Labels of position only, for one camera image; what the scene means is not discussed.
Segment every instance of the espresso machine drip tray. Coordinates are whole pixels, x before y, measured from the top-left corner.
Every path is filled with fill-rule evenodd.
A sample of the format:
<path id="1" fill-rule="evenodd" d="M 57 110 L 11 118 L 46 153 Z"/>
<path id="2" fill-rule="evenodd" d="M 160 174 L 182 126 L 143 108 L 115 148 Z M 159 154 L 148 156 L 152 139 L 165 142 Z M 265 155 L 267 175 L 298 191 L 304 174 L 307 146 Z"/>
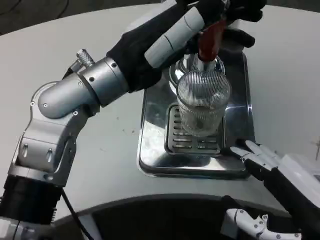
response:
<path id="1" fill-rule="evenodd" d="M 248 176 L 240 160 L 220 155 L 220 149 L 234 146 L 238 138 L 255 140 L 246 57 L 242 52 L 221 50 L 219 58 L 232 95 L 217 132 L 211 136 L 194 137 L 182 128 L 172 67 L 145 90 L 137 155 L 145 174 L 215 179 Z"/>
<path id="2" fill-rule="evenodd" d="M 194 137 L 182 127 L 177 104 L 169 107 L 167 116 L 168 123 L 165 129 L 166 136 L 164 141 L 164 148 L 167 153 L 218 156 L 220 146 L 223 145 L 223 129 L 221 127 L 213 135 Z"/>

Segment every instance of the clear ribbed cup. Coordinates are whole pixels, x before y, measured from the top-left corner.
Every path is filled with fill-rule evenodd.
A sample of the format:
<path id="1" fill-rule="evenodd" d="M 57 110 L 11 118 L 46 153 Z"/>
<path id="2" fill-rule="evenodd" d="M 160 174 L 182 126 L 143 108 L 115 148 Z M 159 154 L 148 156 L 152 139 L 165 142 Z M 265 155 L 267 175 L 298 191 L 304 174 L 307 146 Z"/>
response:
<path id="1" fill-rule="evenodd" d="M 220 72 L 190 71 L 177 86 L 177 100 L 183 128 L 196 137 L 213 135 L 231 96 L 231 86 Z"/>

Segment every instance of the robotic arm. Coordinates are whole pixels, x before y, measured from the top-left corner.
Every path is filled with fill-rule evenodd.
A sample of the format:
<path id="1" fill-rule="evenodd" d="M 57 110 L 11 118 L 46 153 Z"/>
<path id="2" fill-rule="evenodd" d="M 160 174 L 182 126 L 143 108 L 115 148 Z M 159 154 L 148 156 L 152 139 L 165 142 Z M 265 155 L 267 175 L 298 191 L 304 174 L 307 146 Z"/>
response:
<path id="1" fill-rule="evenodd" d="M 191 7 L 188 4 L 192 2 L 180 0 L 124 33 L 97 62 L 80 50 L 61 81 L 35 92 L 30 122 L 18 142 L 4 185 L 0 216 L 50 224 L 76 154 L 77 136 L 87 119 L 125 93 L 157 83 L 162 69 L 181 58 L 188 41 L 196 40 L 202 29 L 221 18 L 257 22 L 266 4 L 266 0 L 200 0 Z M 225 38 L 236 39 L 245 47 L 255 42 L 240 30 L 226 29 Z"/>

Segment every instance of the black cable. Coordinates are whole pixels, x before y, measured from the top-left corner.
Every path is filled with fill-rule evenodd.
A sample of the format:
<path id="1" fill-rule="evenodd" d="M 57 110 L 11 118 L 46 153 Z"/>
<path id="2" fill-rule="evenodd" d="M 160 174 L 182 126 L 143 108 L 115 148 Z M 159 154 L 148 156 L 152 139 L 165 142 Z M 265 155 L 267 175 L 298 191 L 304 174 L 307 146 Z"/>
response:
<path id="1" fill-rule="evenodd" d="M 0 12 L 0 16 L 10 13 L 13 9 L 15 9 L 21 3 L 21 1 L 22 0 L 18 0 L 8 11 Z"/>
<path id="2" fill-rule="evenodd" d="M 20 224 L 20 221 L 18 221 L 18 224 L 15 227 L 15 230 L 14 230 L 14 233 L 13 233 L 13 236 L 12 236 L 12 240 L 15 240 L 15 238 L 16 238 L 19 224 Z"/>
<path id="3" fill-rule="evenodd" d="M 86 235 L 86 237 L 89 240 L 94 240 L 94 238 L 90 235 L 90 233 L 86 230 L 85 226 L 83 226 L 83 224 L 80 222 L 78 215 L 76 214 L 75 210 L 73 209 L 73 207 L 71 206 L 71 203 L 69 202 L 69 199 L 65 193 L 65 190 L 62 189 L 62 197 L 63 200 L 65 201 L 66 206 L 68 207 L 68 209 L 70 210 L 70 213 L 73 217 L 73 220 L 75 221 L 75 224 L 81 229 L 81 231 L 84 233 L 84 235 Z"/>
<path id="4" fill-rule="evenodd" d="M 63 10 L 58 14 L 58 16 L 55 18 L 55 20 L 61 18 L 62 14 L 65 13 L 65 11 L 67 10 L 68 6 L 69 6 L 69 0 L 66 0 Z"/>

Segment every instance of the white table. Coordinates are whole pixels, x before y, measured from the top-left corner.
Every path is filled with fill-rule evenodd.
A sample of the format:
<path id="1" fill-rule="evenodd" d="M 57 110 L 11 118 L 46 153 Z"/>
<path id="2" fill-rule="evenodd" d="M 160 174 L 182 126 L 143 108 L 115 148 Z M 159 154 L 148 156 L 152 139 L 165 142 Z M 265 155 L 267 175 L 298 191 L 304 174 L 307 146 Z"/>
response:
<path id="1" fill-rule="evenodd" d="M 1 195 L 16 144 L 29 122 L 34 91 L 60 80 L 80 48 L 86 48 L 95 60 L 102 58 L 130 22 L 154 7 L 84 13 L 0 37 Z M 312 142 L 320 136 L 320 33 L 312 30 L 319 23 L 318 13 L 267 6 L 261 22 L 240 24 L 256 38 L 256 45 L 245 53 L 257 141 L 310 159 L 317 150 Z M 123 96 L 89 119 L 80 133 L 65 188 L 76 211 L 85 214 L 113 201 L 172 193 L 230 195 L 283 210 L 252 177 L 210 180 L 144 175 L 137 167 L 142 96 L 142 91 Z M 125 150 L 118 151 L 116 145 Z M 70 215 L 63 200 L 57 209 L 56 220 Z"/>

